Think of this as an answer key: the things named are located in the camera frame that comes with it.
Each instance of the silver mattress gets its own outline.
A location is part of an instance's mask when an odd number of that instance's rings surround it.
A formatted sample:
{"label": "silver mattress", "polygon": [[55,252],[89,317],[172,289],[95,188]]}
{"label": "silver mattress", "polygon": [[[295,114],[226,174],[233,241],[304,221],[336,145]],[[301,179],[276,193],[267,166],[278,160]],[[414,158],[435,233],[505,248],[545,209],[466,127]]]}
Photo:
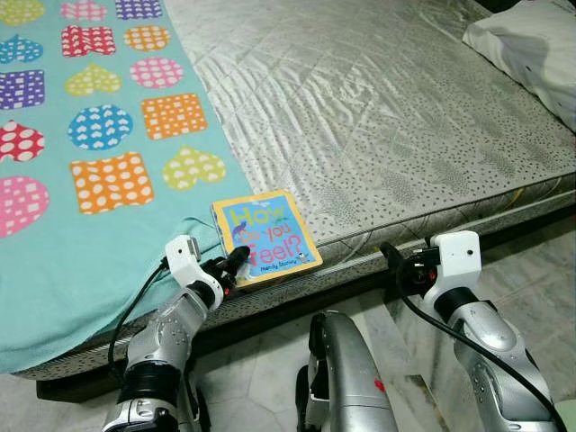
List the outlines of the silver mattress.
{"label": "silver mattress", "polygon": [[[291,190],[325,261],[225,302],[206,328],[381,270],[385,239],[493,232],[574,202],[574,135],[461,43],[488,15],[472,0],[166,7],[255,193]],[[104,365],[108,337],[22,376]]]}

